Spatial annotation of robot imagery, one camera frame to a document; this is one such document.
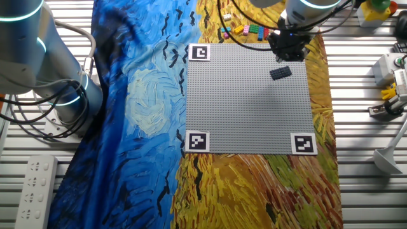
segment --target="gray lego baseplate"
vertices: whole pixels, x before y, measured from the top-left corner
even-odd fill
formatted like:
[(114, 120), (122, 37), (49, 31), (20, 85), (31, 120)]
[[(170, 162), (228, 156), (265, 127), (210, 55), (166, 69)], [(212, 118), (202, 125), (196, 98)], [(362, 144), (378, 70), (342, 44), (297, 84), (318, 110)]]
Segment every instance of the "gray lego baseplate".
[[(293, 75), (274, 81), (270, 71), (285, 66)], [(211, 153), (291, 155), (291, 133), (314, 135), (300, 148), (317, 151), (304, 62), (210, 44), (210, 61), (188, 62), (186, 96), (186, 130), (209, 132)]]

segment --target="power strip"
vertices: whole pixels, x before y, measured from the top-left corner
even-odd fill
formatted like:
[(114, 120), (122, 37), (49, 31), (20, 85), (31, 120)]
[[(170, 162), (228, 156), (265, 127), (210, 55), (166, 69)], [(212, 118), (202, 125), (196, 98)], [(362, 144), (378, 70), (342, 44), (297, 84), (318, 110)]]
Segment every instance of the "power strip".
[(32, 156), (27, 164), (15, 229), (45, 229), (48, 224), (58, 160)]

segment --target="metal slatted table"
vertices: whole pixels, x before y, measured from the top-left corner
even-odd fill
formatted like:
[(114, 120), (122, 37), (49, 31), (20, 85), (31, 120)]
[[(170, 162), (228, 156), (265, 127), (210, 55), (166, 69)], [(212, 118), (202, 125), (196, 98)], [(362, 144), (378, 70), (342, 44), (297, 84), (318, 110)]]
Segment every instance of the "metal slatted table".
[[(397, 0), (407, 9), (405, 0)], [(57, 20), (90, 32), (93, 1), (48, 1)], [(341, 13), (329, 19), (322, 30), (343, 20)], [(343, 220), (346, 229), (407, 228), (407, 136), (397, 146), (396, 162), (404, 174), (382, 177), (372, 156), (397, 134), (403, 117), (380, 123), (369, 117), (367, 108), (380, 104), (380, 88), (376, 87), (371, 67), (385, 53), (392, 52), (393, 16), (381, 28), (360, 28), (357, 18), (324, 35), (328, 54), (331, 95), (333, 100), (336, 145)], [(90, 50), (90, 42), (67, 29), (57, 28), (62, 40), (82, 64)], [(31, 94), (22, 100), (33, 101)], [(28, 118), (39, 116), (35, 107), (24, 107)], [(43, 130), (45, 121), (36, 123)], [(78, 144), (43, 144), (31, 138), (17, 125), (10, 124), (0, 157), (0, 229), (14, 228), (28, 158), (32, 155), (54, 155), (58, 158), (54, 191), (61, 180)]]

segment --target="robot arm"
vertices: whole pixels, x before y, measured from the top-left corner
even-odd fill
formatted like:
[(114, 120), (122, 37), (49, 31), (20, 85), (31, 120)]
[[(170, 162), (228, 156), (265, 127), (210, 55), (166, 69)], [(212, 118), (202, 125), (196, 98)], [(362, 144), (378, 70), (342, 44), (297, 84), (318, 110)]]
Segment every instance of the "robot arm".
[[(278, 0), (251, 0), (259, 8), (272, 6)], [(270, 33), (267, 40), (274, 49), (277, 61), (303, 61), (305, 48), (324, 18), (330, 16), (340, 0), (287, 0), (286, 10), (277, 23), (280, 30)]]
[[(83, 133), (102, 104), (101, 89), (88, 76), (93, 54), (86, 58), (87, 69), (83, 69), (58, 35), (52, 12), (43, 0), (3, 0), (0, 33), (5, 34), (0, 36), (0, 94), (33, 90), (47, 98), (61, 91), (67, 82), (78, 82), (85, 93), (78, 95), (78, 88), (72, 84), (55, 109), (64, 123), (86, 119), (79, 130)], [(86, 117), (81, 116), (84, 109), (89, 109)]]

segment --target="blue painted swirl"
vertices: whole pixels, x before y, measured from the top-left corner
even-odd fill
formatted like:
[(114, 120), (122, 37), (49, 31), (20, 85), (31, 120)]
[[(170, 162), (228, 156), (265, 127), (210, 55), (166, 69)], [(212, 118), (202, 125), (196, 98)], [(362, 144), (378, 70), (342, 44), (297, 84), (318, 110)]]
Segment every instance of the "blue painted swirl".
[(104, 104), (52, 203), (49, 228), (170, 228), (186, 57), (201, 35), (196, 4), (95, 1)]

